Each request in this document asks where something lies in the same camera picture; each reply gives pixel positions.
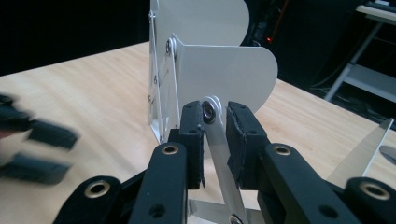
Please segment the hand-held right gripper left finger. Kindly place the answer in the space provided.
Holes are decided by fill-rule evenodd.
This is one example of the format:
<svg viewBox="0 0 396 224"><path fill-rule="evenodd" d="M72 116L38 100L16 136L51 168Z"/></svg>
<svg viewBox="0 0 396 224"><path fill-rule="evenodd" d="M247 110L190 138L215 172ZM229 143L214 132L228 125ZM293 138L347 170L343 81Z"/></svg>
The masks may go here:
<svg viewBox="0 0 396 224"><path fill-rule="evenodd" d="M198 101L182 108L180 124L153 150L129 224L186 224L188 191L204 178L203 109Z"/></svg>

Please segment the white metal stand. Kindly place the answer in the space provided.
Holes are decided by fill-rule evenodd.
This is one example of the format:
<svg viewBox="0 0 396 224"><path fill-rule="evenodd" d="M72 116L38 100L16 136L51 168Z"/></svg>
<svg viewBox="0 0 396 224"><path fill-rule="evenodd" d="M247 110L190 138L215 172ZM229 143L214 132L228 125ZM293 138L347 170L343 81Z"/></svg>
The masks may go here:
<svg viewBox="0 0 396 224"><path fill-rule="evenodd" d="M364 5L356 8L367 19L374 21L375 26L365 37L352 59L346 64L340 76L332 84L332 87L324 97L326 101L330 102L341 85L346 83L396 103L396 77L385 75L358 64L358 59L372 42L380 28L384 24L396 26L396 6L385 4L385 1L369 0Z"/></svg>

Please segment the expandable grey metal bookend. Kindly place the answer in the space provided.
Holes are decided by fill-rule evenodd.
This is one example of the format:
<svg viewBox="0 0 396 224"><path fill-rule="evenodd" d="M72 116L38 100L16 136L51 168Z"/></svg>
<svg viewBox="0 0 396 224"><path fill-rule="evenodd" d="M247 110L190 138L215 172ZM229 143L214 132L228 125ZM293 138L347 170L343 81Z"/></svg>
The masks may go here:
<svg viewBox="0 0 396 224"><path fill-rule="evenodd" d="M222 203L189 201L192 215L223 224L266 224L256 190L236 186L228 165L228 103L256 111L277 77L275 56L242 46L249 13L244 0L149 0L149 122L160 142L181 121L184 105L198 101L205 125L204 156L217 172ZM396 189L367 176L389 131L383 122L322 178L364 224L396 224Z"/></svg>

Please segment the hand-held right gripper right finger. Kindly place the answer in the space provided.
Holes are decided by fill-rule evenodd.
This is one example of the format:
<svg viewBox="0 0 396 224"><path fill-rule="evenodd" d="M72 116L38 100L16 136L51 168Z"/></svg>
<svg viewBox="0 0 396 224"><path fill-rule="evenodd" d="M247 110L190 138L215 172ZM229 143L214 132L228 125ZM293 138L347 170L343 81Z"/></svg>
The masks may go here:
<svg viewBox="0 0 396 224"><path fill-rule="evenodd" d="M240 189L256 190L266 224L359 224L293 147L272 143L250 109L228 103L228 165Z"/></svg>

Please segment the black equipment rack red light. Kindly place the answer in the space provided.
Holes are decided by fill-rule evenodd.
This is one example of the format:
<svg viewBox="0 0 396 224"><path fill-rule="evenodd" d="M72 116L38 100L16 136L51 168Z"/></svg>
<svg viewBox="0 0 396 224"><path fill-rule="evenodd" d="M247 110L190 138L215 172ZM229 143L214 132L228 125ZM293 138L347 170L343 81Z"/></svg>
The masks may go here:
<svg viewBox="0 0 396 224"><path fill-rule="evenodd" d="M242 46L258 47L270 33L270 26L276 17L278 0L245 0L249 13L249 23Z"/></svg>

